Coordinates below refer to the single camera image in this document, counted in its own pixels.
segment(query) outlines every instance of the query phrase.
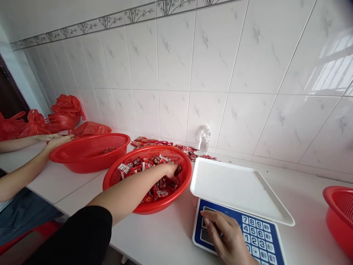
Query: finger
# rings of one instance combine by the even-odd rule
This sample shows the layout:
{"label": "finger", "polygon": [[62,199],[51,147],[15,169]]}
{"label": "finger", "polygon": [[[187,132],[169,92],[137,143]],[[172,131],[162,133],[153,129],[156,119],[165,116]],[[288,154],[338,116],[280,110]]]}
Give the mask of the finger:
{"label": "finger", "polygon": [[224,257],[227,249],[223,244],[223,241],[221,240],[216,227],[214,226],[213,222],[211,222],[207,218],[205,218],[204,220],[205,220],[207,232],[210,235],[210,238],[212,240],[212,243],[214,245],[214,248],[216,249],[218,256]]}
{"label": "finger", "polygon": [[224,220],[226,220],[227,223],[230,224],[233,228],[239,227],[238,222],[234,218],[231,218],[228,215],[226,215],[222,212],[219,212],[219,211],[216,211],[216,213],[219,213],[224,218]]}
{"label": "finger", "polygon": [[206,217],[214,222],[227,240],[233,236],[233,227],[230,226],[230,224],[228,224],[228,222],[219,213],[212,211],[201,211],[200,213],[203,217]]}

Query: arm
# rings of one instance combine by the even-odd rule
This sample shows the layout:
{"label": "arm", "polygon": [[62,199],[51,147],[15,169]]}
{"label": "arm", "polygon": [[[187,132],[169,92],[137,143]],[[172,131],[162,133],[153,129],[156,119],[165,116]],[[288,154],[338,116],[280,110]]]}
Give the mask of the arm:
{"label": "arm", "polygon": [[111,213],[115,225],[139,205],[150,188],[163,176],[178,184],[174,176],[177,167],[178,164],[172,162],[134,174],[100,193],[87,206],[98,205],[106,208]]}
{"label": "arm", "polygon": [[44,135],[34,135],[20,139],[13,139],[8,141],[0,142],[0,153],[7,153],[25,148],[29,145],[35,144],[40,141],[50,141],[54,138],[59,138],[59,134],[44,134]]}
{"label": "arm", "polygon": [[47,144],[43,151],[29,162],[0,178],[0,202],[10,200],[21,189],[31,183],[47,164],[50,152],[58,146],[71,141],[73,137],[73,135],[68,135],[54,138]]}

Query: number button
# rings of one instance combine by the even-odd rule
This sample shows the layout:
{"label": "number button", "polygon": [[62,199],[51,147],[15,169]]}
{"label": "number button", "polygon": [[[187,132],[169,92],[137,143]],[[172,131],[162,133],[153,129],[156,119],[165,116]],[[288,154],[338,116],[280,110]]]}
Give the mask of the number button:
{"label": "number button", "polygon": [[273,254],[275,254],[275,247],[273,246],[273,244],[266,242],[266,247],[267,247],[267,251],[272,252]]}
{"label": "number button", "polygon": [[272,236],[271,236],[271,234],[265,232],[265,238],[266,238],[267,241],[272,242]]}
{"label": "number button", "polygon": [[250,236],[250,237],[251,237],[251,244],[258,247],[257,238],[253,236]]}
{"label": "number button", "polygon": [[260,257],[260,252],[259,252],[259,249],[257,247],[254,247],[254,246],[251,246],[252,248],[252,251],[253,251],[253,256],[255,257]]}
{"label": "number button", "polygon": [[264,223],[264,230],[269,232],[269,233],[271,232],[270,226],[268,224],[265,224],[265,223]]}
{"label": "number button", "polygon": [[273,265],[277,265],[277,260],[276,260],[276,256],[269,253],[268,254],[268,259],[270,260],[270,263],[272,263]]}
{"label": "number button", "polygon": [[250,252],[250,254],[251,254],[251,247],[250,247],[250,245],[249,245],[249,244],[246,244],[246,246],[247,246],[247,249],[249,250],[249,252]]}
{"label": "number button", "polygon": [[253,227],[250,227],[250,234],[252,234],[253,236],[257,236],[256,229]]}
{"label": "number button", "polygon": [[259,229],[263,229],[262,228],[262,222],[256,220],[256,227],[259,228]]}
{"label": "number button", "polygon": [[243,232],[247,232],[247,233],[249,233],[249,232],[250,232],[250,231],[249,231],[249,226],[248,226],[248,225],[243,224]]}
{"label": "number button", "polygon": [[263,259],[264,261],[268,261],[268,256],[266,251],[260,250],[260,256],[261,256],[261,259]]}
{"label": "number button", "polygon": [[243,223],[249,224],[249,218],[247,216],[242,215]]}
{"label": "number button", "polygon": [[262,230],[259,230],[259,229],[257,230],[257,236],[259,238],[265,239],[265,235],[264,235],[264,232]]}
{"label": "number button", "polygon": [[251,226],[255,226],[255,220],[252,219],[252,218],[249,218],[249,224],[250,224]]}
{"label": "number button", "polygon": [[266,250],[266,243],[262,239],[258,239],[258,245],[260,246],[260,248],[263,248],[264,250]]}
{"label": "number button", "polygon": [[246,243],[250,243],[250,235],[247,234],[247,233],[243,233],[243,236],[244,236],[244,240]]}

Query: red colander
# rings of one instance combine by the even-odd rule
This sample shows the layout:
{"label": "red colander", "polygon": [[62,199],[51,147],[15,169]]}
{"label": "red colander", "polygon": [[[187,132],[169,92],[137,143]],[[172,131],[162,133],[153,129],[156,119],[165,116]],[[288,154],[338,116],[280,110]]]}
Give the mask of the red colander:
{"label": "red colander", "polygon": [[[108,133],[75,139],[54,149],[49,158],[64,164],[76,173],[91,173],[109,168],[117,159],[126,154],[130,137],[126,134]],[[108,148],[117,149],[101,155]]]}
{"label": "red colander", "polygon": [[167,208],[183,193],[183,191],[189,185],[192,175],[190,159],[183,151],[175,147],[165,145],[152,145],[127,153],[125,156],[118,159],[106,173],[106,176],[103,180],[103,191],[122,180],[120,170],[117,169],[121,163],[129,158],[135,160],[136,158],[150,158],[155,155],[162,155],[164,157],[167,156],[169,159],[182,166],[182,171],[177,175],[179,186],[172,195],[166,197],[165,199],[150,204],[141,204],[137,206],[133,212],[141,215],[149,215],[160,212],[161,210]]}
{"label": "red colander", "polygon": [[353,259],[353,188],[331,186],[323,191],[329,208],[328,229],[340,248]]}

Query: tied red plastic bag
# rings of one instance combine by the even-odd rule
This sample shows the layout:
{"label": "tied red plastic bag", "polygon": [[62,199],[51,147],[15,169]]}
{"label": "tied red plastic bag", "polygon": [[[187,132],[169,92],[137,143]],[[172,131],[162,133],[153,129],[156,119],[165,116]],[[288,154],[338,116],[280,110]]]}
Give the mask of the tied red plastic bag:
{"label": "tied red plastic bag", "polygon": [[61,94],[56,99],[56,104],[51,106],[51,109],[54,113],[82,116],[82,120],[86,120],[80,101],[72,95]]}
{"label": "tied red plastic bag", "polygon": [[75,128],[80,122],[80,116],[76,115],[54,113],[49,114],[48,118],[51,123],[59,124],[62,131]]}
{"label": "tied red plastic bag", "polygon": [[51,106],[54,114],[49,114],[49,121],[61,126],[61,130],[73,129],[79,122],[80,117],[86,120],[80,101],[72,95],[60,95],[56,104]]}
{"label": "tied red plastic bag", "polygon": [[16,139],[21,135],[26,127],[26,123],[23,119],[19,118],[25,114],[26,112],[20,112],[9,119],[5,119],[0,112],[0,141]]}
{"label": "tied red plastic bag", "polygon": [[86,121],[76,129],[70,129],[68,131],[68,134],[74,134],[75,137],[85,137],[105,133],[111,133],[111,128],[104,124],[99,124],[92,121]]}
{"label": "tied red plastic bag", "polygon": [[59,124],[46,123],[44,116],[38,110],[30,110],[28,113],[28,123],[19,138],[38,135],[38,134],[54,134],[61,131]]}

